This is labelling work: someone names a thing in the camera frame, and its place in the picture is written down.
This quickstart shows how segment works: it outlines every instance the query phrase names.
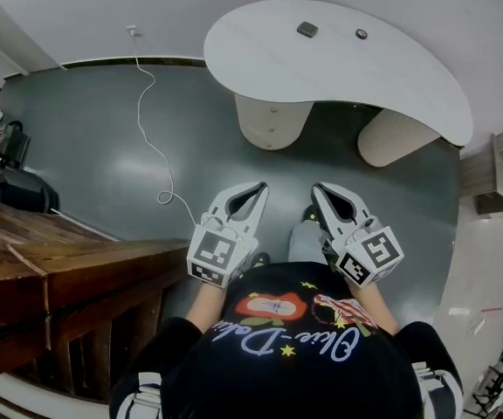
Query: white desk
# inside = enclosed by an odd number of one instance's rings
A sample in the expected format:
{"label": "white desk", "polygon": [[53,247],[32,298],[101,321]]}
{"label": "white desk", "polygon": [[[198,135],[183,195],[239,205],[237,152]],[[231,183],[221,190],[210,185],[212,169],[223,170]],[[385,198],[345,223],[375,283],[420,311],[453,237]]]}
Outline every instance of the white desk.
{"label": "white desk", "polygon": [[[301,22],[318,27],[308,38]],[[358,38],[358,29],[368,33]],[[472,136],[467,99],[450,72],[419,43],[385,22],[336,4],[267,0],[221,17],[204,56],[213,76],[236,94],[245,137],[285,148],[299,136],[314,101],[384,108],[361,132],[359,151],[385,166],[443,136]]]}

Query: desk leg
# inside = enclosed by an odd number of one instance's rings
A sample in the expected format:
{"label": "desk leg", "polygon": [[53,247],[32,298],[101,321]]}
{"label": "desk leg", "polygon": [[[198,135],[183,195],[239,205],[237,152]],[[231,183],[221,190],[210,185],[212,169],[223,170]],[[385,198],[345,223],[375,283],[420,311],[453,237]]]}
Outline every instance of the desk leg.
{"label": "desk leg", "polygon": [[358,135],[358,152],[367,164],[381,168],[439,136],[413,118],[383,109]]}
{"label": "desk leg", "polygon": [[306,123],[313,102],[278,103],[235,94],[238,122],[244,137],[258,148],[277,150],[294,143]]}

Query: wall outlet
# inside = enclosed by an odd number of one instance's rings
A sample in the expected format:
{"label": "wall outlet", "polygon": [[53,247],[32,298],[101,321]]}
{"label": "wall outlet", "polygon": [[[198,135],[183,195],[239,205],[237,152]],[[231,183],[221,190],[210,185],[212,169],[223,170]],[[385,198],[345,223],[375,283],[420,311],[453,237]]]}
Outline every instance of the wall outlet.
{"label": "wall outlet", "polygon": [[134,38],[140,38],[143,35],[143,33],[137,27],[136,24],[130,24],[130,25],[126,26],[126,30],[127,30],[127,33],[129,34],[129,36],[134,37]]}

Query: black t-shirt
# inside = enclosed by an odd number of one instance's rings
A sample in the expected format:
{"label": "black t-shirt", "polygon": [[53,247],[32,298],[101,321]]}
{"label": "black t-shirt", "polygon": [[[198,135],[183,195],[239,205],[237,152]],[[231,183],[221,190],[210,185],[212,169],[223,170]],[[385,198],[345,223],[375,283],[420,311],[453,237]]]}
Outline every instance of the black t-shirt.
{"label": "black t-shirt", "polygon": [[122,403],[124,416],[126,397],[145,384],[160,389],[164,418],[415,418],[426,408],[453,419],[461,396],[431,326],[389,335],[342,276],[315,263],[247,271],[205,334],[186,319],[165,321],[114,388],[110,416]]}

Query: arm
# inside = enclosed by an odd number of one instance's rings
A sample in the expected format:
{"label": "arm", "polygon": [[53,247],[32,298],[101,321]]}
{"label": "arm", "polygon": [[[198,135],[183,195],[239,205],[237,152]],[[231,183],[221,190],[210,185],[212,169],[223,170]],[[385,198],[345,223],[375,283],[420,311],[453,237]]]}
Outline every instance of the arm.
{"label": "arm", "polygon": [[[395,339],[409,356],[411,363],[419,364],[418,383],[423,388],[421,393],[424,410],[428,410],[428,415],[424,417],[461,417],[463,410],[461,379],[434,328],[426,323],[410,323],[399,331]],[[448,403],[449,415],[444,409]]]}
{"label": "arm", "polygon": [[225,289],[202,283],[196,300],[193,302],[185,319],[197,326],[202,333],[205,333],[205,331],[220,320],[220,313],[223,309],[225,298]]}
{"label": "arm", "polygon": [[359,288],[352,282],[348,282],[348,280],[347,284],[356,300],[381,329],[391,335],[399,332],[399,325],[385,304],[376,283],[372,283],[364,289]]}
{"label": "arm", "polygon": [[166,319],[157,335],[143,348],[115,385],[110,395],[110,417],[118,417],[123,402],[129,403],[129,399],[140,392],[140,374],[154,373],[161,378],[167,377],[185,359],[201,335],[201,331],[186,319]]}

